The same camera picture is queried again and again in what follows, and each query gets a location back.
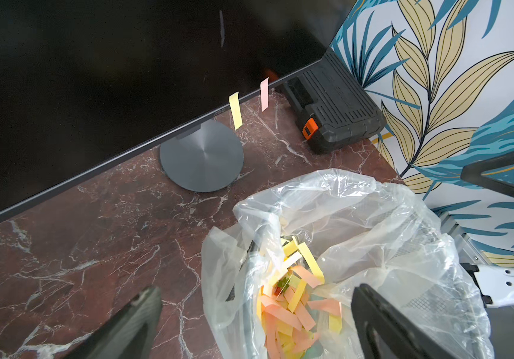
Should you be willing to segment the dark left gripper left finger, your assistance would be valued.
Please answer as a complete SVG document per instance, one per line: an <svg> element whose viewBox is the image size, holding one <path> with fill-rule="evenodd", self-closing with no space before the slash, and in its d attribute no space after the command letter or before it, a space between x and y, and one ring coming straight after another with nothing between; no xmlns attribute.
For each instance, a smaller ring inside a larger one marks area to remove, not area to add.
<svg viewBox="0 0 514 359"><path fill-rule="evenodd" d="M157 335L161 289L146 287L67 358L148 358Z"/></svg>

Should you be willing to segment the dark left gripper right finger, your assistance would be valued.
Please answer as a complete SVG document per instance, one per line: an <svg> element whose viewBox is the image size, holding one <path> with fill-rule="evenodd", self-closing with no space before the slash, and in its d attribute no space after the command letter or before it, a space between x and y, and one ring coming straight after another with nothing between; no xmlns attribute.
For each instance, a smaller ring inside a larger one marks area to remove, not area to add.
<svg viewBox="0 0 514 359"><path fill-rule="evenodd" d="M367 284L355 288L352 315L365 358L452 358Z"/></svg>

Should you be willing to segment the pink sticky note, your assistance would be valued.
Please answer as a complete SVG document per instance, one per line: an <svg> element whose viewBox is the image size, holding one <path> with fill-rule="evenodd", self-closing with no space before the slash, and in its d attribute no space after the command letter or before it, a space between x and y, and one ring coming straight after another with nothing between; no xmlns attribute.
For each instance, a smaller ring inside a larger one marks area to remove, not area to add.
<svg viewBox="0 0 514 359"><path fill-rule="evenodd" d="M261 111L265 112L269 107L269 78L265 78L260 84Z"/></svg>

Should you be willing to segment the yellow sticky note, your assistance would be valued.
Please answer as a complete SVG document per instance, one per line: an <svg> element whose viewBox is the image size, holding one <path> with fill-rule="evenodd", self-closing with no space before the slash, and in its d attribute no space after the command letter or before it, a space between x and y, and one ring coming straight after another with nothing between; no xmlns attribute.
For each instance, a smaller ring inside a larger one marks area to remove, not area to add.
<svg viewBox="0 0 514 359"><path fill-rule="evenodd" d="M243 119L240 110L240 101L239 101L239 93L235 92L234 94L229 96L229 106L231 109L231 115L233 118L234 129L238 130L243 126Z"/></svg>

